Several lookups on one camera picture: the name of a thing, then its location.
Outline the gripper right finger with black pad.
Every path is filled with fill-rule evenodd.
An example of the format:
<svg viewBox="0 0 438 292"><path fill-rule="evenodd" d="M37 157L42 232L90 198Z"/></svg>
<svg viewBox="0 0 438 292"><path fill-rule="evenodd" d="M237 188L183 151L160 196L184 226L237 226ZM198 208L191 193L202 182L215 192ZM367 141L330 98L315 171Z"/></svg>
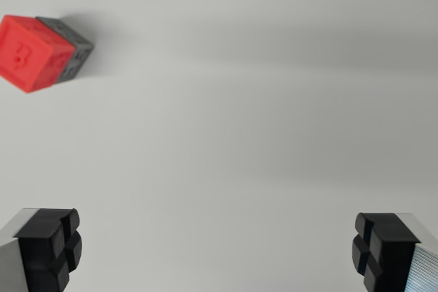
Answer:
<svg viewBox="0 0 438 292"><path fill-rule="evenodd" d="M352 261L367 291L436 291L437 238L410 213L358 213Z"/></svg>

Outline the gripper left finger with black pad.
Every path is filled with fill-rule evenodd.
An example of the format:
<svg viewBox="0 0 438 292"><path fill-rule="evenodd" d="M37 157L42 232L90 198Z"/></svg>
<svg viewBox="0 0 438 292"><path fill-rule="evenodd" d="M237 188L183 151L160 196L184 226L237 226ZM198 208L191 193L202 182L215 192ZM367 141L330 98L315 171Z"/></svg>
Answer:
<svg viewBox="0 0 438 292"><path fill-rule="evenodd" d="M23 208L1 228L2 291L64 291L82 253L77 209Z"/></svg>

